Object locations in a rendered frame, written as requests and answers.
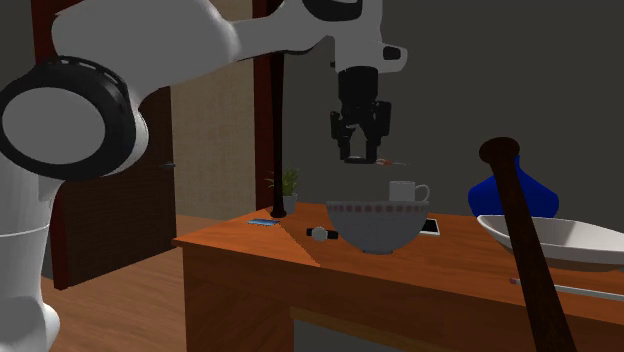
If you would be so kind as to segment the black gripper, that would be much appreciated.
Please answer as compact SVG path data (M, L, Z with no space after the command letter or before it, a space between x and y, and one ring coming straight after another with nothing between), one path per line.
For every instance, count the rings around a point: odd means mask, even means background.
M351 138L360 126L366 137L366 161L375 163L381 139L389 135L391 103L376 101L378 70L370 66L355 66L338 73L338 97L341 114L330 113L331 138L337 142L339 156L345 163L355 163L351 155Z

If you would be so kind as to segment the white mug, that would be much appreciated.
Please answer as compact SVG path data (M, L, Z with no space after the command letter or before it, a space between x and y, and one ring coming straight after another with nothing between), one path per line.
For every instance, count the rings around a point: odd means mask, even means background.
M428 201L431 193L428 185L417 184L414 181L390 181L388 187L389 200L394 202L418 201L417 193L420 190L424 191L421 201Z

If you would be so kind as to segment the dark brown baseball bat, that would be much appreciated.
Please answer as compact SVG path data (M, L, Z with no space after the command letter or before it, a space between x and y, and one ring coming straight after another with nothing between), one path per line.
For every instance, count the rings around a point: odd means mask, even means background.
M536 351L577 352L517 175L519 151L514 139L496 137L479 157L496 179Z
M271 211L273 218L284 218L287 212L283 202L282 184L282 109L283 109L283 75L284 54L272 54L270 58L272 122L273 122L273 156L274 156L274 205Z

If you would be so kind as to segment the small potted green plant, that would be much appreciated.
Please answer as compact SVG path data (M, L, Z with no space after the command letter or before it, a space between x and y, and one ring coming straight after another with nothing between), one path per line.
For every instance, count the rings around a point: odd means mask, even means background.
M278 206L278 197L274 196L274 205L270 212L272 217L281 218L295 212L298 199L295 189L299 186L297 183L298 171L298 168L284 168L282 170L282 202L281 206Z

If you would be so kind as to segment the grey bowl with patterned rim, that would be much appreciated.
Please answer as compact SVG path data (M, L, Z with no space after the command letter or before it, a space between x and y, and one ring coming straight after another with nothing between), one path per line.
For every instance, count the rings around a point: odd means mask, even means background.
M335 231L346 242L369 254L391 254L415 239L423 229L428 201L327 201Z

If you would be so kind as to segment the blue vase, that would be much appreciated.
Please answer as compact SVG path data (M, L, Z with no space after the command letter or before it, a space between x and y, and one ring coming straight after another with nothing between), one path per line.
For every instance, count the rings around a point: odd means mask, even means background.
M521 169L520 156L515 157L514 163L530 214L533 217L553 218L559 209L558 195ZM468 203L475 217L504 214L494 176L469 190Z

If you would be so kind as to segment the wooden desk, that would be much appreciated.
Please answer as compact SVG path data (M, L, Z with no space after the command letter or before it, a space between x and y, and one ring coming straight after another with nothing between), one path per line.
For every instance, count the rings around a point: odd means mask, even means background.
M274 226L259 210L179 237L188 352L537 352L517 271L469 216L390 255L317 242L322 204ZM624 273L552 271L562 285L624 294ZM562 294L577 352L624 352L624 302Z

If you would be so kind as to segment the white shallow dish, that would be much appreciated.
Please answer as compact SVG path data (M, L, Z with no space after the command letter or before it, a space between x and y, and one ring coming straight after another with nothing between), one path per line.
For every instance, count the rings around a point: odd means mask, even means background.
M582 221L533 217L550 268L608 272L624 270L624 233Z

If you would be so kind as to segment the dark brown door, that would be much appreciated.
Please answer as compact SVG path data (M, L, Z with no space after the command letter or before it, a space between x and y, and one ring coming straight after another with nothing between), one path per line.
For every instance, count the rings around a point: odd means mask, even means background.
M173 248L176 237L171 90L141 104L149 145L122 173L66 182L56 196L42 275L71 286Z

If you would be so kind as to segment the grey pencil with red end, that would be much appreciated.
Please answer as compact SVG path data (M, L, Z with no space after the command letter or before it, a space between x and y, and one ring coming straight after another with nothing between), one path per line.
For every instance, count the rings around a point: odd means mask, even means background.
M509 282L512 285L517 285L517 286L521 286L522 285L521 280L518 279L518 278L510 278ZM557 285L557 284L554 285L554 288L555 288L555 290L557 292L575 294L575 295L586 296L586 297L594 297L594 298L600 298L600 299L606 299L606 300L612 300L612 301L618 301L618 302L624 302L624 294L617 294L617 293L597 291L597 290L577 288L577 287L571 287L571 286L565 286L565 285Z

